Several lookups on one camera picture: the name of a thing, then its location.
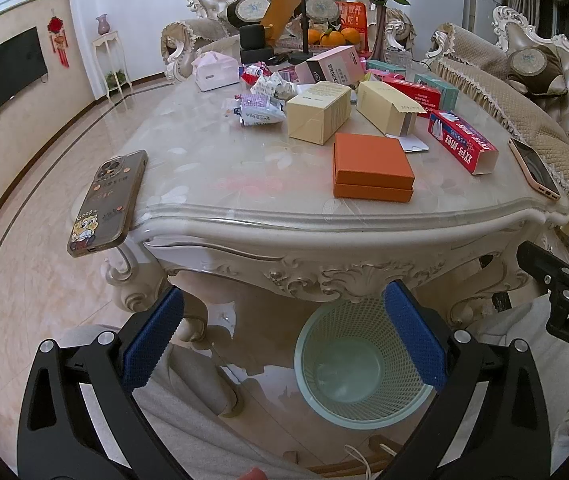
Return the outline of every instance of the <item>tabletop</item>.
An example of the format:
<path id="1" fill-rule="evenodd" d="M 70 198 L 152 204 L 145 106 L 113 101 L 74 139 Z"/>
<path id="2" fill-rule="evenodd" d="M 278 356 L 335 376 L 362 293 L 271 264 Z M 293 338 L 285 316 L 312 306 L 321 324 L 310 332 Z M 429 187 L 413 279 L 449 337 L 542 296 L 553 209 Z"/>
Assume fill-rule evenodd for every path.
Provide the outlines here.
<path id="1" fill-rule="evenodd" d="M 159 102 L 120 150 L 149 154 L 134 226 L 173 217 L 324 232 L 397 231 L 490 221 L 529 208 L 569 214 L 566 197 L 552 203 L 531 189 L 507 146 L 509 133 L 462 93 L 456 113 L 499 150 L 493 173 L 468 173 L 428 133 L 428 119 L 417 118 L 412 133 L 429 151 L 408 154 L 415 192 L 410 202 L 393 203 L 334 198 L 334 137 L 318 146 L 290 139 L 285 123 L 241 126 L 239 117 L 223 111 L 225 100 L 241 92 L 239 84 L 200 92 L 190 78 Z M 355 105 L 339 131 L 382 135 Z"/>

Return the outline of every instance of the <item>spongebob sticker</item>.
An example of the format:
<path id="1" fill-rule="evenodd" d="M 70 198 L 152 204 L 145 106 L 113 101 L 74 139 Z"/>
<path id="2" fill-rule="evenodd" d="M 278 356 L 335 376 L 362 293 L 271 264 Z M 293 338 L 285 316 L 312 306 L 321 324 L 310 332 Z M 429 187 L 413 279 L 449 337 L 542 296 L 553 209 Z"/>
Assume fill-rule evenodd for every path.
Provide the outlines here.
<path id="1" fill-rule="evenodd" d="M 98 228 L 98 212 L 88 211 L 78 216 L 78 221 L 73 226 L 69 248 L 72 251 L 85 249 L 96 240 L 96 229 Z"/>

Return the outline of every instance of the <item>phone case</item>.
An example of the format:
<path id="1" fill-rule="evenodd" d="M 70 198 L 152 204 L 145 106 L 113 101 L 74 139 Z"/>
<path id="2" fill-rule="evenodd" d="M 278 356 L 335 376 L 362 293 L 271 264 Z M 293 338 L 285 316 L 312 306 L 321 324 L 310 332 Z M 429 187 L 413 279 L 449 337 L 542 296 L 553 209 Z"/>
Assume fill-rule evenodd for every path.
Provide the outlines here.
<path id="1" fill-rule="evenodd" d="M 147 152 L 141 150 L 100 166 L 69 237 L 71 256 L 104 251 L 124 241 L 148 160 Z"/>
<path id="2" fill-rule="evenodd" d="M 543 186 L 533 178 L 531 172 L 529 171 L 528 166 L 526 165 L 526 162 L 522 158 L 522 155 L 520 155 L 520 152 L 518 151 L 516 145 L 513 143 L 511 139 L 509 139 L 509 148 L 513 152 L 515 160 L 518 161 L 520 169 L 522 170 L 522 173 L 524 173 L 524 177 L 526 178 L 526 181 L 529 183 L 529 186 L 531 186 L 538 193 L 542 193 L 542 195 L 545 195 L 546 197 L 550 198 L 551 200 L 560 200 L 560 195 L 558 195 L 555 191 L 551 191 L 546 186 Z"/>

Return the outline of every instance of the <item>orange fruit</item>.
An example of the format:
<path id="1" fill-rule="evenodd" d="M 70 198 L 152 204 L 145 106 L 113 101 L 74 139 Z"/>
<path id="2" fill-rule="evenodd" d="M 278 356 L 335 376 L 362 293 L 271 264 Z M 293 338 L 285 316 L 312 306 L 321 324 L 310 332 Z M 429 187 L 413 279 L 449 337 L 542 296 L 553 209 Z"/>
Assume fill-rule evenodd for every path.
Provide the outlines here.
<path id="1" fill-rule="evenodd" d="M 346 45 L 346 39 L 340 32 L 334 30 L 329 34 L 322 36 L 320 44 L 322 46 L 344 46 Z"/>
<path id="2" fill-rule="evenodd" d="M 354 28 L 343 28 L 342 35 L 352 45 L 359 45 L 360 41 L 362 41 L 362 37 L 360 36 L 360 32 L 355 30 Z"/>
<path id="3" fill-rule="evenodd" d="M 315 28 L 309 28 L 309 44 L 315 45 L 316 43 L 320 42 L 320 38 L 322 34 L 320 34 Z"/>

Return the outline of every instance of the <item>cream-colored box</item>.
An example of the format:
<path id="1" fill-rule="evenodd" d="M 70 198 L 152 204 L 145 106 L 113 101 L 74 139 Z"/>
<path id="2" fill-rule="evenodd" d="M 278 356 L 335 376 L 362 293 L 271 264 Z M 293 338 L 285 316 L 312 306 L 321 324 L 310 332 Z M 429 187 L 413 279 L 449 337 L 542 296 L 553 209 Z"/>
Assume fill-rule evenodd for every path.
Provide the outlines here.
<path id="1" fill-rule="evenodd" d="M 286 104 L 289 137 L 324 144 L 351 117 L 351 88 L 320 81 Z"/>
<path id="2" fill-rule="evenodd" d="M 386 83 L 364 81 L 358 88 L 358 111 L 383 134 L 408 135 L 417 114 L 424 114 L 420 103 Z"/>

